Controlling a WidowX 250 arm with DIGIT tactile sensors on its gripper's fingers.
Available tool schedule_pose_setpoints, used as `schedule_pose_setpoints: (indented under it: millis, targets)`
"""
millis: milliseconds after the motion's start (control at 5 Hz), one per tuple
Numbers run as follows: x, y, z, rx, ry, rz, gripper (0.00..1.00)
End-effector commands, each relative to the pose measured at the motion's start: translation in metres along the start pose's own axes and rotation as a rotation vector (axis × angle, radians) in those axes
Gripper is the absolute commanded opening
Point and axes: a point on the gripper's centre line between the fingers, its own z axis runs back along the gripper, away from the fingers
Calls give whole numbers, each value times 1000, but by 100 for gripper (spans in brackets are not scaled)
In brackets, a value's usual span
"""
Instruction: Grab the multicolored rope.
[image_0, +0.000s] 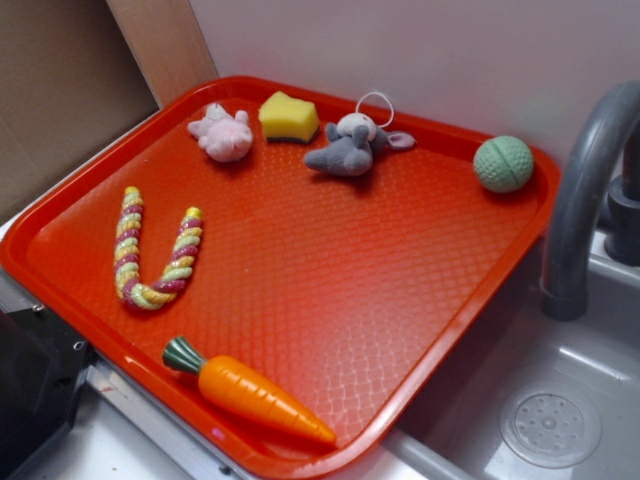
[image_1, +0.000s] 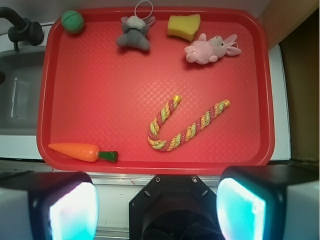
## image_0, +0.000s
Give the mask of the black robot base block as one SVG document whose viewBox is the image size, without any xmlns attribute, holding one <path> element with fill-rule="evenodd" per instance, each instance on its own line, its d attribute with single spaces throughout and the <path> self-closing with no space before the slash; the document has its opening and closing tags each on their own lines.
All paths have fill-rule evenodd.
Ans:
<svg viewBox="0 0 640 480">
<path fill-rule="evenodd" d="M 73 428 L 92 348 L 54 311 L 1 314 L 1 477 L 16 479 Z"/>
</svg>

